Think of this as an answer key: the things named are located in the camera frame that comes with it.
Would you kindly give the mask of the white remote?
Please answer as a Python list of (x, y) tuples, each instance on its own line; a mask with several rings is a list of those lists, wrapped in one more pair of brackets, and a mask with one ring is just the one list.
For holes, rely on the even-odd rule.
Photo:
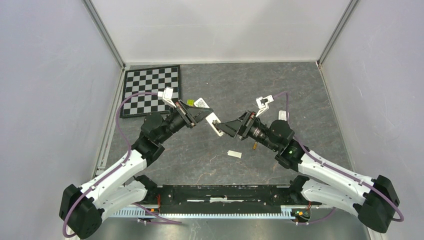
[[(210, 108), (210, 106), (206, 103), (206, 101), (203, 98), (199, 98), (194, 102), (194, 106), (198, 108)], [(213, 121), (218, 121), (221, 123), (221, 120), (217, 117), (217, 115), (213, 112), (210, 113), (209, 116), (206, 118), (206, 121), (212, 128), (212, 130), (219, 136), (222, 137), (225, 133), (222, 130), (218, 130), (213, 126)]]

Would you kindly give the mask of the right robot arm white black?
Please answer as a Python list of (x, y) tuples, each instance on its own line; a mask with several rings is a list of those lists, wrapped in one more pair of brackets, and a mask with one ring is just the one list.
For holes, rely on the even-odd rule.
[(344, 210), (358, 218), (369, 229), (385, 234), (395, 218), (400, 199), (392, 181), (379, 175), (361, 175), (318, 155), (295, 137), (286, 119), (263, 124), (255, 112), (246, 111), (239, 118), (212, 125), (232, 138), (251, 138), (276, 153), (275, 159), (284, 168), (301, 175), (289, 189), (295, 204), (304, 201), (322, 203)]

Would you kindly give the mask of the white remote control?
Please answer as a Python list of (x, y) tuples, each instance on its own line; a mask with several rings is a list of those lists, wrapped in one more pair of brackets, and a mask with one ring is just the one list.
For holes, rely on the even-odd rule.
[(279, 110), (278, 111), (278, 119), (287, 122), (288, 119), (289, 119), (289, 113), (285, 110)]

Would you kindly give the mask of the dark AAA battery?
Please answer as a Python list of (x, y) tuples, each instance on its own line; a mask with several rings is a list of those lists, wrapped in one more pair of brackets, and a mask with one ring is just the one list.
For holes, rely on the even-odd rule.
[(218, 129), (218, 130), (219, 130), (219, 124), (220, 124), (220, 122), (218, 122), (218, 121), (213, 121), (213, 122), (212, 122), (212, 125), (213, 125), (216, 129)]

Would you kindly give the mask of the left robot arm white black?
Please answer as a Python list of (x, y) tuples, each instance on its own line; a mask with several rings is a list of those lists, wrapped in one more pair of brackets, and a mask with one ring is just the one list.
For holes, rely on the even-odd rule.
[(162, 144), (173, 134), (183, 127), (193, 128), (213, 112), (178, 101), (166, 117), (158, 112), (146, 115), (138, 139), (120, 160), (81, 186), (70, 184), (64, 189), (59, 209), (64, 237), (87, 239), (118, 210), (140, 201), (153, 203), (157, 198), (154, 187), (140, 180), (127, 187), (122, 184), (156, 161), (165, 150)]

